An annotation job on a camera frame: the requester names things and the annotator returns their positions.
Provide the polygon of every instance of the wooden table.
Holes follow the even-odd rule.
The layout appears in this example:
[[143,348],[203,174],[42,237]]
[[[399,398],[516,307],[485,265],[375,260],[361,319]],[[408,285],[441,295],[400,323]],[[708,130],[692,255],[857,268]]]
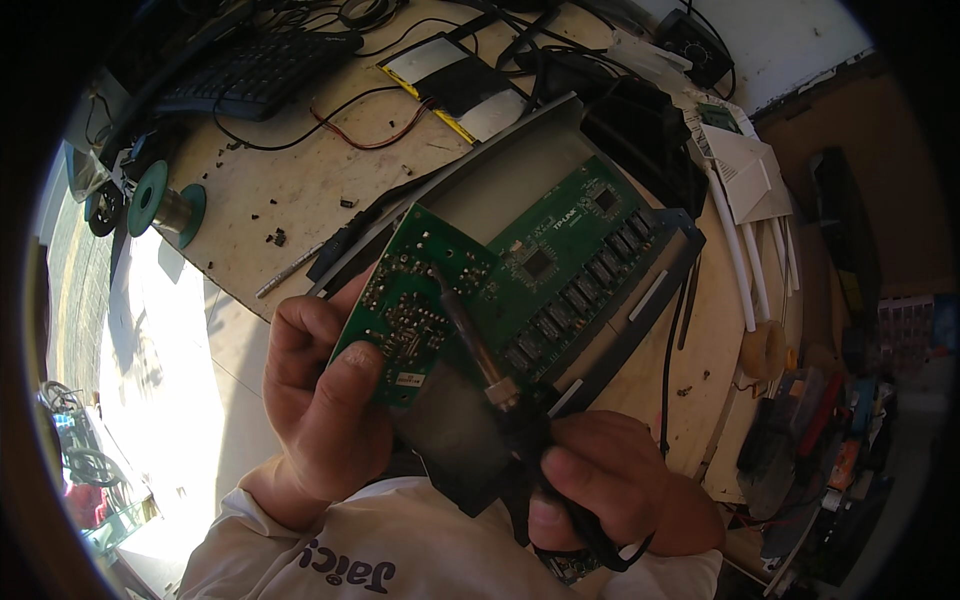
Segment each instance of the wooden table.
[[[407,27],[426,16],[466,23],[477,16],[477,12],[446,2],[413,0],[393,24],[365,36],[364,51],[370,52],[394,41]],[[424,23],[393,51],[451,29],[452,26],[443,23]],[[550,29],[593,48],[607,47],[612,41],[605,25],[569,4],[563,6]],[[482,30],[477,35],[480,57],[493,64],[513,35],[514,31],[503,23]],[[466,38],[464,43],[472,47],[471,39]],[[293,140],[316,124],[308,111],[311,103],[319,114],[327,114],[360,91],[392,84],[374,66],[389,55],[354,60],[334,76],[308,86],[298,94],[296,102],[266,123],[226,117],[222,123],[236,135],[259,145]],[[530,79],[518,80],[517,84],[529,91]],[[344,110],[335,122],[359,141],[376,141],[396,132],[390,126],[391,120],[400,126],[418,107],[418,102],[406,92],[386,91]],[[470,150],[463,138],[431,113],[400,142],[380,151],[354,150],[323,130],[280,152],[243,148],[231,151],[226,149],[230,141],[214,127],[209,117],[198,117],[192,134],[171,160],[171,186],[180,189],[187,183],[199,182],[205,186],[208,198],[203,226],[183,254],[224,291],[266,321],[271,319],[281,300],[303,294],[311,285],[304,267],[264,300],[258,300],[254,293],[268,279],[310,247],[327,239],[385,190],[447,164]],[[413,175],[407,175],[402,165]],[[659,206],[653,195],[639,187],[651,204]],[[341,208],[341,199],[357,205]],[[686,346],[683,351],[674,350],[672,359],[668,388],[671,449],[667,464],[672,470],[702,477],[705,457],[717,447],[718,441],[725,439],[720,435],[724,426],[735,429],[736,436],[740,436],[741,429],[745,434],[744,427],[749,426],[752,414],[748,415],[746,410],[736,411],[736,423],[731,422],[734,415],[731,382],[736,373],[744,320],[727,242],[710,199],[697,226],[706,236],[707,244],[703,249]],[[267,235],[277,228],[282,228],[287,235],[282,248],[265,242]],[[766,278],[768,282],[779,282],[779,266],[770,237],[765,236],[761,244],[765,268],[770,269]],[[777,294],[772,292],[771,305],[779,306],[776,298]],[[799,304],[792,303],[790,309],[796,312]],[[672,314],[673,304],[663,312],[594,403],[596,408],[617,410],[651,423],[655,438],[659,437],[662,365]],[[788,340],[795,347],[799,342],[799,329],[788,331]],[[678,390],[688,387],[685,396],[677,395]],[[731,440],[729,445],[739,448],[740,443],[742,437]],[[728,480],[735,480],[735,468],[730,471],[726,466],[725,472]],[[731,499],[727,491],[719,495],[722,499]]]

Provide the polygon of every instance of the solder wire spool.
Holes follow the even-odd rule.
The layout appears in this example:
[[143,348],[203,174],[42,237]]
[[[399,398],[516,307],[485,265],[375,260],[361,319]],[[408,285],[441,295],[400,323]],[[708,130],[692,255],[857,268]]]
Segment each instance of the solder wire spool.
[[206,211],[206,191],[191,183],[179,193],[167,187],[169,170],[158,160],[140,178],[127,213],[127,231],[133,237],[143,235],[150,225],[179,235],[182,250],[193,241]]

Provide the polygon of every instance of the small circuit board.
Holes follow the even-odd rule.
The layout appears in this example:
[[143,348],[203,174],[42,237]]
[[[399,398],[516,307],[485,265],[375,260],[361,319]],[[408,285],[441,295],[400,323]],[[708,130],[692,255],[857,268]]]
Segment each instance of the small circuit board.
[[484,248],[419,204],[387,245],[334,349],[367,340],[384,371],[373,400],[407,407],[442,354],[476,380],[440,305],[433,265],[464,305],[501,367],[536,395],[541,379],[598,318],[662,233],[639,193],[594,156]]
[[701,102],[697,105],[697,112],[707,125],[743,135],[733,113],[726,108]]
[[469,304],[498,262],[483,245],[413,204],[360,293],[332,357],[359,340],[380,347],[384,368],[373,401],[410,406],[438,350],[456,337],[431,265]]

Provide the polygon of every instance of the dial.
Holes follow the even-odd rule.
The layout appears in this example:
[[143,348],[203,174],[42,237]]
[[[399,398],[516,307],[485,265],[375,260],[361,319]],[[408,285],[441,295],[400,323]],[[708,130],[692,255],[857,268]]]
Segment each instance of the dial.
[[710,60],[710,52],[696,41],[688,42],[681,54],[697,66],[703,66]]

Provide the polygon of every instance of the black keyboard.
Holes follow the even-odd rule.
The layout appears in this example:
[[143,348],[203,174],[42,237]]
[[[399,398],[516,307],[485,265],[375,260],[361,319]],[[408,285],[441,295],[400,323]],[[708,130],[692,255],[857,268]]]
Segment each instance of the black keyboard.
[[363,46],[353,32],[292,30],[235,42],[201,59],[160,93],[154,112],[211,112],[263,121],[311,78],[340,66]]

